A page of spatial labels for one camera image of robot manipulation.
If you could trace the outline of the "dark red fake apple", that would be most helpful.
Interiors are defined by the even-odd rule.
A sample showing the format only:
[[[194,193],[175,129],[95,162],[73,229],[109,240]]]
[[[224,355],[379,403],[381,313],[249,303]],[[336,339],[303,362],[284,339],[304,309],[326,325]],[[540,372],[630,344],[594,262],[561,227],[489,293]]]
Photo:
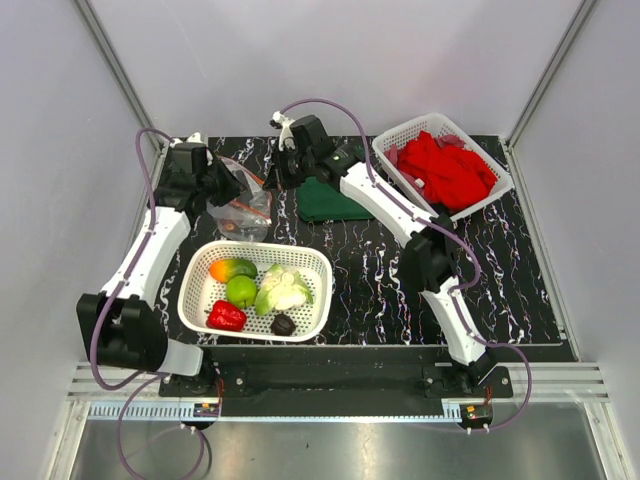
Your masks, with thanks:
[[[227,237],[231,237],[232,235],[239,235],[241,233],[241,228],[233,220],[229,219],[220,219],[219,228],[221,232]]]

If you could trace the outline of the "clear zip top bag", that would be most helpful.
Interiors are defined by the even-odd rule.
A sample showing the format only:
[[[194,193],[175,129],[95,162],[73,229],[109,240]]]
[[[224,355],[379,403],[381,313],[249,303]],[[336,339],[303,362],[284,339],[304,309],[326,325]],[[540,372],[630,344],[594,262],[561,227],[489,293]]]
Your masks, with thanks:
[[[207,212],[216,221],[221,235],[244,242],[262,242],[271,227],[272,195],[262,188],[263,181],[246,167],[227,157],[220,160],[247,187],[244,194],[225,206],[207,205]],[[239,235],[225,236],[219,228],[220,219],[233,220],[240,228]]]

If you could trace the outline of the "orange fake mango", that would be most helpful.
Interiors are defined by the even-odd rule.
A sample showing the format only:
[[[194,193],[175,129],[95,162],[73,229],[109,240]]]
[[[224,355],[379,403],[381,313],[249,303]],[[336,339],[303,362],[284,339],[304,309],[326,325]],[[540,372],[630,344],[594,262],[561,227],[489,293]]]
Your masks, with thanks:
[[[223,258],[209,266],[209,274],[214,280],[226,284],[238,276],[255,279],[258,270],[253,262],[244,258]]]

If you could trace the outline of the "green fake apple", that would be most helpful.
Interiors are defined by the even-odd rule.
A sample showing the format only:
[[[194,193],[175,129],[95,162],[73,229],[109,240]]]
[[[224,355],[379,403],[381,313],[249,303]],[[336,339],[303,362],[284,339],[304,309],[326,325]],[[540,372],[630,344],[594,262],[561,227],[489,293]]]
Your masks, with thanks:
[[[248,276],[236,276],[226,284],[226,300],[239,309],[253,306],[257,293],[256,283]]]

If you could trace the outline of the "red fake pepper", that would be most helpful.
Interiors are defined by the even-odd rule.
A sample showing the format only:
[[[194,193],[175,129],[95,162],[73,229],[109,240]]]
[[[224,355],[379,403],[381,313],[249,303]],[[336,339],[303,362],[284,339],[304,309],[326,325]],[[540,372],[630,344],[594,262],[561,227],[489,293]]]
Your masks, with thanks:
[[[247,315],[243,310],[233,304],[224,301],[216,301],[206,320],[206,326],[211,329],[240,332],[247,321]]]

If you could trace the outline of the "dark brown fake fruit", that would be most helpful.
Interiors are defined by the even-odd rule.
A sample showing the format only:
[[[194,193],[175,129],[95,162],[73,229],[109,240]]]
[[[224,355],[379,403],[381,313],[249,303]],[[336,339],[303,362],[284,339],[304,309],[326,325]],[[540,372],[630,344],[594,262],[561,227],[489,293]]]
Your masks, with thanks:
[[[291,336],[296,330],[296,324],[288,315],[279,313],[274,317],[270,330],[276,336]]]

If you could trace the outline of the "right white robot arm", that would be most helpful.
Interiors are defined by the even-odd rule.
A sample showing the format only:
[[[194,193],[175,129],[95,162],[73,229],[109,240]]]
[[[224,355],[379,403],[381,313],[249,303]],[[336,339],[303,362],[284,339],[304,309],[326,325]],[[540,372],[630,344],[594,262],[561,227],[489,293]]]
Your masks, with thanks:
[[[315,115],[294,120],[275,112],[270,124],[279,137],[265,189],[294,189],[314,178],[358,203],[391,232],[402,248],[402,284],[426,299],[445,335],[452,365],[439,380],[442,391],[480,395],[497,361],[461,293],[465,286],[456,273],[455,252],[462,244],[450,219],[431,217],[383,180],[365,141],[337,145]]]

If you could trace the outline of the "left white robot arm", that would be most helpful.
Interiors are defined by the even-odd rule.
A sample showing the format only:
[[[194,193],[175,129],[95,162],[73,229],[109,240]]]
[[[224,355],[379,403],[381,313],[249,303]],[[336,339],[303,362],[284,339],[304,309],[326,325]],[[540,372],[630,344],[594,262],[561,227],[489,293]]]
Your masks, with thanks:
[[[169,338],[154,310],[165,272],[198,218],[224,206],[244,190],[224,162],[198,135],[172,141],[169,169],[137,238],[116,273],[97,294],[84,294],[77,318],[92,371],[102,366],[181,376],[196,396],[215,386],[216,372],[203,363],[201,348]]]

